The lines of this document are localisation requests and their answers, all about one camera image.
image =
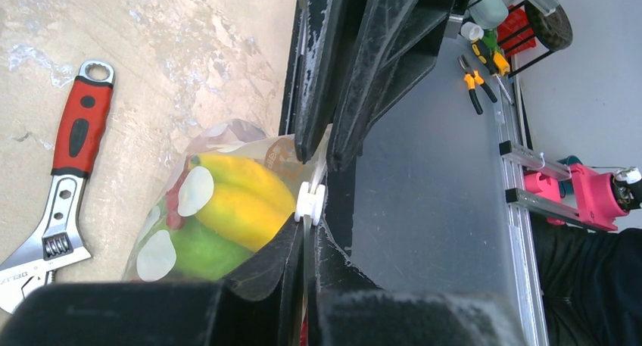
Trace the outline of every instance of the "black fabric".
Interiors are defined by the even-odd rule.
[[[574,290],[600,344],[642,344],[642,229],[592,234]]]
[[[578,263],[589,238],[587,231],[553,226],[543,217],[533,216],[531,223],[550,345],[598,344],[578,311],[574,294]]]
[[[551,346],[642,344],[642,229],[531,223]]]

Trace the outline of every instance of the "pliers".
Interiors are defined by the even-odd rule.
[[[468,84],[468,94],[470,95],[472,106],[475,107],[477,114],[482,115],[484,113],[484,109],[482,109],[482,105],[479,104],[479,98],[477,98],[477,93],[475,92],[475,84],[480,85],[481,88],[484,89],[486,95],[488,95],[488,98],[492,102],[497,102],[497,96],[495,96],[491,87],[484,81],[484,79],[482,79],[479,72],[470,67],[465,55],[461,55],[459,57],[459,62],[460,66],[463,68],[463,72],[466,74],[463,77],[463,80]]]

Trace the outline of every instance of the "wrench jaw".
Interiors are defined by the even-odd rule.
[[[55,270],[92,257],[77,225],[85,183],[76,176],[54,176],[38,227],[0,264],[4,311],[13,313],[32,291],[53,282]]]

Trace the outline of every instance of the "stone floor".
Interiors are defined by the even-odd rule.
[[[60,282],[117,281],[190,138],[231,118],[279,125],[295,0],[0,0],[0,261],[35,228],[78,67],[117,78],[79,227],[93,258]],[[0,325],[8,315],[0,311]]]

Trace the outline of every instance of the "pink motor mount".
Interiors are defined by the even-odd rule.
[[[593,229],[616,231],[618,227],[613,222],[629,212],[620,208],[613,195],[613,173],[598,173],[582,164],[571,164],[569,168],[579,220]],[[531,171],[525,176],[525,185],[530,193],[562,203],[559,182],[554,178]],[[553,225],[565,224],[553,217],[547,219]]]
[[[616,231],[616,217],[628,215],[618,205],[611,185],[613,173],[600,174],[581,164],[571,164],[571,181],[580,221],[604,231]]]

